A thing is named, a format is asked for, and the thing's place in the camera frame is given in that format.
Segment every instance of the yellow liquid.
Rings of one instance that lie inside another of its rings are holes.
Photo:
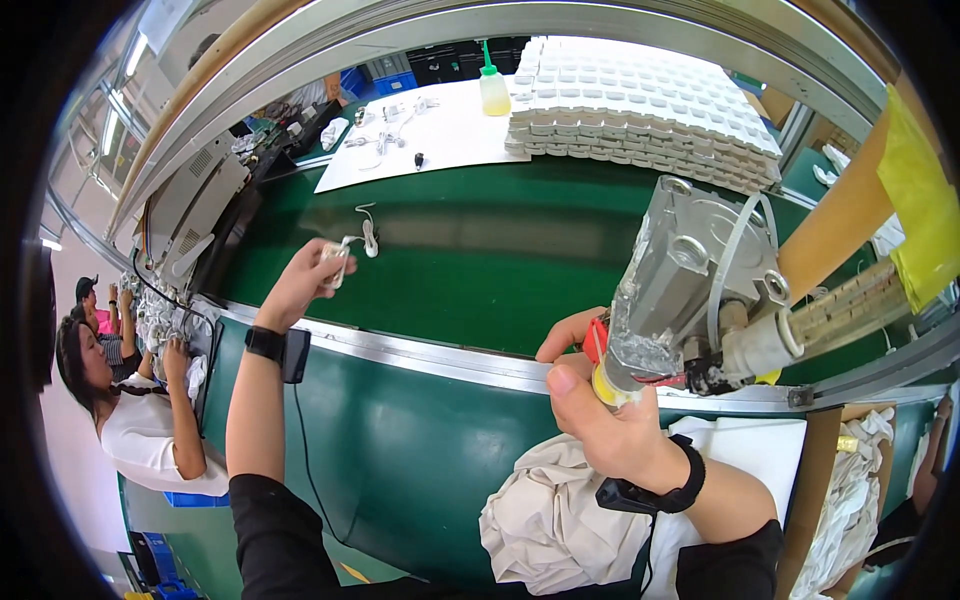
[[[497,94],[494,98],[484,98],[483,112],[491,117],[498,117],[501,114],[510,112],[510,96],[506,97]]]

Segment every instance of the glue bottle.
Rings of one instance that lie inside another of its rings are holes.
[[[510,112],[510,93],[507,92],[503,75],[497,73],[496,67],[490,62],[486,40],[483,42],[483,58],[486,64],[480,67],[480,98],[484,114],[494,117],[507,114]]]

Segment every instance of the black wristband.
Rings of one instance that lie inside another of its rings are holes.
[[[690,445],[692,441],[688,437],[677,434],[667,439],[678,445],[690,461],[690,474],[682,488],[676,488],[664,495],[656,495],[635,486],[626,479],[607,478],[597,490],[597,504],[601,508],[646,515],[660,512],[682,513],[693,506],[707,478],[704,458]]]

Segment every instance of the pink shirt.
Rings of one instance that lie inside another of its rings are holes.
[[[100,324],[100,331],[98,333],[116,333],[120,335],[120,331],[114,331],[113,327],[110,326],[110,311],[97,309],[97,322]]]

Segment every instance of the black cable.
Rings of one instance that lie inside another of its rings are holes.
[[[133,249],[133,272],[136,274],[136,276],[137,276],[141,281],[143,281],[144,285],[146,285],[146,286],[149,287],[150,289],[154,290],[154,292],[156,292],[156,294],[157,294],[158,296],[160,296],[161,298],[163,298],[164,300],[167,300],[168,302],[170,302],[171,304],[173,304],[173,305],[176,306],[177,308],[182,308],[184,311],[186,311],[187,314],[196,315],[196,316],[200,317],[201,319],[203,319],[204,321],[206,321],[206,324],[210,325],[210,337],[212,338],[212,337],[213,337],[213,332],[215,331],[215,329],[214,329],[214,327],[213,327],[213,322],[209,319],[209,317],[207,317],[205,314],[202,314],[202,313],[197,312],[196,310],[194,310],[194,309],[192,309],[192,308],[190,308],[190,307],[188,307],[188,306],[184,306],[183,304],[180,304],[179,302],[177,302],[177,301],[175,301],[175,300],[171,300],[170,297],[168,297],[168,296],[167,296],[166,294],[164,294],[163,292],[157,290],[157,288],[155,288],[154,285],[153,285],[150,281],[147,281],[147,279],[144,278],[144,276],[140,274],[140,270],[136,268],[136,257],[137,257],[138,254],[140,254],[140,249],[139,249],[139,248],[134,248],[134,249]]]
[[[317,498],[317,504],[320,506],[320,512],[324,516],[326,526],[330,529],[330,535],[347,548],[351,548],[348,543],[341,540],[333,531],[333,523],[330,517],[326,515],[323,502],[320,501],[320,495],[317,493],[317,486],[313,483],[313,475],[310,473],[310,451],[306,446],[306,427],[303,426],[303,412],[300,410],[300,396],[297,394],[297,384],[294,384],[294,403],[297,405],[297,416],[300,417],[300,434],[303,436],[303,463],[306,465],[306,478],[310,481],[310,488],[313,490],[313,497]]]
[[[647,593],[647,588],[650,587],[650,584],[652,584],[653,581],[654,581],[654,566],[653,566],[653,563],[650,562],[650,552],[653,551],[653,549],[654,549],[654,528],[655,528],[655,527],[657,527],[657,515],[656,515],[656,514],[654,514],[653,520],[650,521],[650,544],[649,544],[649,546],[647,547],[647,564],[646,564],[646,566],[643,567],[643,574],[644,574],[644,575],[647,574],[647,570],[648,570],[648,569],[650,570],[650,579],[647,580],[647,585],[646,585],[646,586],[643,586],[643,588],[640,590],[640,597],[641,597],[641,598],[643,597],[643,594]]]

